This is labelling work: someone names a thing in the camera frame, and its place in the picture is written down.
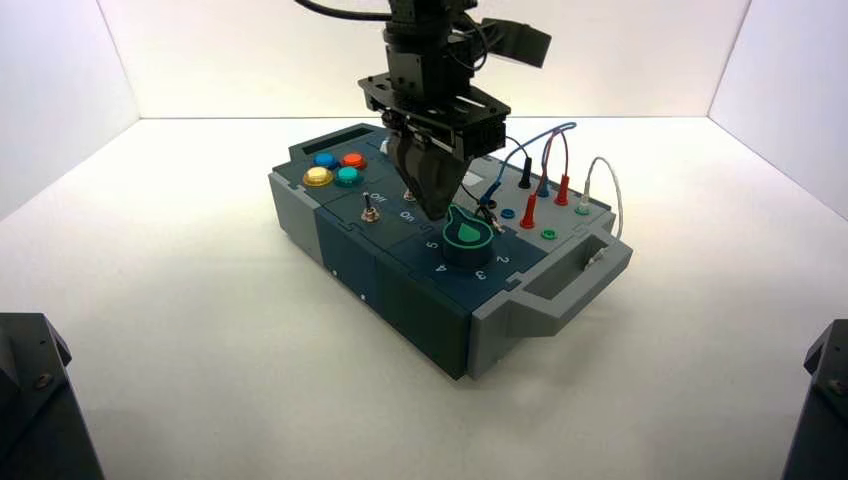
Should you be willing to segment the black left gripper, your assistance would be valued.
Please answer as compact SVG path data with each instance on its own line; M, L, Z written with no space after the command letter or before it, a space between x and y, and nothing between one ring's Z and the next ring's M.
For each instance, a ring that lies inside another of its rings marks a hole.
M357 85L366 106L399 131L389 134L388 156L426 216L439 220L470 167L463 160L505 146L511 109L473 86L470 69L446 52L388 48L387 60L387 72Z

